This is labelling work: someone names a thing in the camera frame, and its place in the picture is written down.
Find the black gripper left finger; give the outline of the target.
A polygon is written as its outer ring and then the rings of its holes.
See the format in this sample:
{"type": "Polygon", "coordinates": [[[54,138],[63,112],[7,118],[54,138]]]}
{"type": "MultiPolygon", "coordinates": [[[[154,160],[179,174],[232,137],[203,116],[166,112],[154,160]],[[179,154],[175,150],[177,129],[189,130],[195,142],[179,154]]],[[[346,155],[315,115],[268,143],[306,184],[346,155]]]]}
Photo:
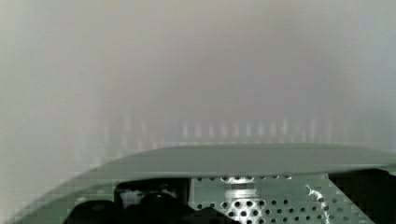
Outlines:
{"type": "Polygon", "coordinates": [[[189,206],[189,178],[152,178],[118,184],[113,199],[74,207],[64,224],[240,224],[214,208],[189,206]]]}

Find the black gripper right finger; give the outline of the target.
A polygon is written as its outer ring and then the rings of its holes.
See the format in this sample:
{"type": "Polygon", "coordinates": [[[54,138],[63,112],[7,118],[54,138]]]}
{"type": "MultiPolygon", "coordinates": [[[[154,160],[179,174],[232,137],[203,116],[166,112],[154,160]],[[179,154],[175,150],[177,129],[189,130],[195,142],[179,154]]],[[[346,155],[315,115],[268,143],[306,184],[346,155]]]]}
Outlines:
{"type": "Polygon", "coordinates": [[[330,180],[374,224],[395,224],[396,177],[379,169],[329,174],[330,180]]]}

